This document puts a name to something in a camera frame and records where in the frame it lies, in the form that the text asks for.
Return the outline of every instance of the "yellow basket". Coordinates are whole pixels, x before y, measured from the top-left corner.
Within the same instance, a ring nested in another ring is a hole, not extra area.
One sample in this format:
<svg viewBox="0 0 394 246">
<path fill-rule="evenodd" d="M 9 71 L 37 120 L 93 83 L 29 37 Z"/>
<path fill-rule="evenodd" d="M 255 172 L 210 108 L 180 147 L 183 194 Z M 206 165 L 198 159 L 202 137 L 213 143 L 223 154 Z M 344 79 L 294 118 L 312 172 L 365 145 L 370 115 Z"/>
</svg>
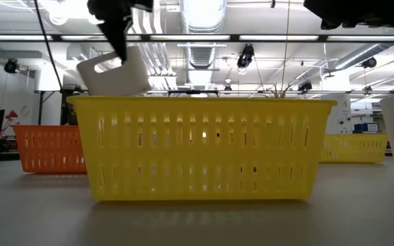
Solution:
<svg viewBox="0 0 394 246">
<path fill-rule="evenodd" d="M 72 96 L 96 200 L 303 199 L 331 100 Z"/>
<path fill-rule="evenodd" d="M 325 135 L 321 149 L 322 163 L 381 163 L 388 136 L 378 134 Z"/>
</svg>

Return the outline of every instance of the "fluorescent light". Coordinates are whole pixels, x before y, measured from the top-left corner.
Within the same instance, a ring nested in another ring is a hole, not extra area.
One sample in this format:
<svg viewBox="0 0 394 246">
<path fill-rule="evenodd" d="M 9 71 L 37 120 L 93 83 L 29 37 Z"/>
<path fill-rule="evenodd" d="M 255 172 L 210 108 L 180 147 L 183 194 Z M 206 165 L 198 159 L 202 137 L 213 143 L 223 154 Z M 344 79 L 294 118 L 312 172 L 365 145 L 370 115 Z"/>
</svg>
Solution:
<svg viewBox="0 0 394 246">
<path fill-rule="evenodd" d="M 321 95 L 322 95 L 322 94 L 316 94 L 316 95 L 314 95 L 314 96 L 309 97 L 308 99 L 317 98 L 317 97 L 319 97 L 319 96 L 321 96 Z"/>
<path fill-rule="evenodd" d="M 167 94 L 168 91 L 165 90 L 151 90 L 151 91 L 147 91 L 147 94 Z"/>
<path fill-rule="evenodd" d="M 80 40 L 98 41 L 98 40 L 106 40 L 106 37 L 103 36 L 103 35 L 95 35 L 95 36 L 62 35 L 61 38 L 63 40 L 69 40 L 69 41 L 80 41 Z"/>
<path fill-rule="evenodd" d="M 225 44 L 177 44 L 179 48 L 191 48 L 191 47 L 197 47 L 197 48 L 216 48 L 216 47 L 227 47 Z"/>
<path fill-rule="evenodd" d="M 394 36 L 329 36 L 327 41 L 394 41 Z"/>
<path fill-rule="evenodd" d="M 139 35 L 127 35 L 126 39 L 127 39 L 127 41 L 139 41 L 139 40 L 141 40 L 141 36 L 139 36 Z"/>
<path fill-rule="evenodd" d="M 264 41 L 315 41 L 319 36 L 303 36 L 303 35 L 241 35 L 240 40 L 253 41 L 253 40 L 264 40 Z"/>
<path fill-rule="evenodd" d="M 32 41 L 32 40 L 45 40 L 42 35 L 0 35 L 0 40 L 20 40 L 20 41 Z"/>
<path fill-rule="evenodd" d="M 229 35 L 152 35 L 151 40 L 199 40 L 199 41 L 212 41 L 212 40 L 230 40 Z"/>
</svg>

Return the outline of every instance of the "gray table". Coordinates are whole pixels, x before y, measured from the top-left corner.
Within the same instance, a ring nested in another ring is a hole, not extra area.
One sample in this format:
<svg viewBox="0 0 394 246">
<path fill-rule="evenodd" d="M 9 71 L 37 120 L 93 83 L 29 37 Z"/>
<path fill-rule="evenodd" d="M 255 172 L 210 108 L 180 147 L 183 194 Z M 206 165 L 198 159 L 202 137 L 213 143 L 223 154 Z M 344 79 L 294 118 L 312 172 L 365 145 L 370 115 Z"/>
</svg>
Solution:
<svg viewBox="0 0 394 246">
<path fill-rule="evenodd" d="M 85 176 L 0 163 L 0 245 L 394 245 L 393 159 L 321 164 L 305 202 L 97 203 Z"/>
</svg>

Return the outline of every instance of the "plastic basket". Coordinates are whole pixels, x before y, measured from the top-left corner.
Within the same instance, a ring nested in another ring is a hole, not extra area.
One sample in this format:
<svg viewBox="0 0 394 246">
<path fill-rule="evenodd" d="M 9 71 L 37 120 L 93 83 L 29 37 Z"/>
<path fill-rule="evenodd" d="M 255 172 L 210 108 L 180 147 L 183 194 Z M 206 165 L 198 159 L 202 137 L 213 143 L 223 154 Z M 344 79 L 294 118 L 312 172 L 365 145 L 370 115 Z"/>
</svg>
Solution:
<svg viewBox="0 0 394 246">
<path fill-rule="evenodd" d="M 384 161 L 387 134 L 325 135 L 322 163 L 381 163 Z"/>
<path fill-rule="evenodd" d="M 331 100 L 73 96 L 96 200 L 303 199 Z"/>
<path fill-rule="evenodd" d="M 86 173 L 77 126 L 13 126 L 24 172 Z"/>
</svg>

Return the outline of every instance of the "ventilation duct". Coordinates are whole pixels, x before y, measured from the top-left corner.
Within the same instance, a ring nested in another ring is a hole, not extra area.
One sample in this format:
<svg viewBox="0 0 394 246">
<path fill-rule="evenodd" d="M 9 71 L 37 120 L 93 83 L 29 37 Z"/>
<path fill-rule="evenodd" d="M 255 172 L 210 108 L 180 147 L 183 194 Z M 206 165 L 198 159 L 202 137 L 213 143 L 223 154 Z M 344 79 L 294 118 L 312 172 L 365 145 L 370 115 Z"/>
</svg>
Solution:
<svg viewBox="0 0 394 246">
<path fill-rule="evenodd" d="M 331 72 L 345 70 L 352 66 L 362 63 L 363 61 L 377 55 L 389 48 L 394 46 L 394 43 L 387 44 L 366 44 L 351 52 L 349 55 L 338 59 L 334 63 L 334 69 L 330 69 Z"/>
<path fill-rule="evenodd" d="M 180 6 L 183 33 L 222 32 L 226 15 L 226 0 L 180 0 Z M 188 47 L 186 48 L 188 67 L 197 70 L 208 69 L 213 65 L 216 53 L 215 47 Z M 188 75 L 191 83 L 201 85 L 210 83 L 212 72 L 189 71 Z"/>
</svg>

